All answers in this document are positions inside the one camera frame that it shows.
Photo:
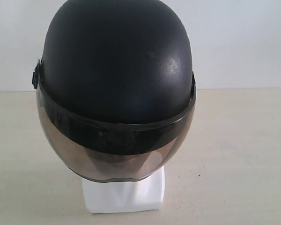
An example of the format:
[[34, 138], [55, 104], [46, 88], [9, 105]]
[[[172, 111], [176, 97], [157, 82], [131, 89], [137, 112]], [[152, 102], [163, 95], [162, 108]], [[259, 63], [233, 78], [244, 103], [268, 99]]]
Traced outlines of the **white mannequin head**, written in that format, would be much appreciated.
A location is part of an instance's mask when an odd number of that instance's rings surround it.
[[137, 182], [99, 183], [82, 178], [86, 208], [93, 214], [160, 209], [165, 194], [165, 168]]

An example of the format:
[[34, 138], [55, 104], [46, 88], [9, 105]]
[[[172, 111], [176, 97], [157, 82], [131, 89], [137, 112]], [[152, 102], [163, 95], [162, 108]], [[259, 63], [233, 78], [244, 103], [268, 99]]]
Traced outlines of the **black helmet with tinted visor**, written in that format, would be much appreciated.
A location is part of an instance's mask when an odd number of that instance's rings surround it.
[[44, 134], [79, 176], [140, 181], [180, 148], [195, 109], [187, 32], [159, 0], [68, 0], [33, 73]]

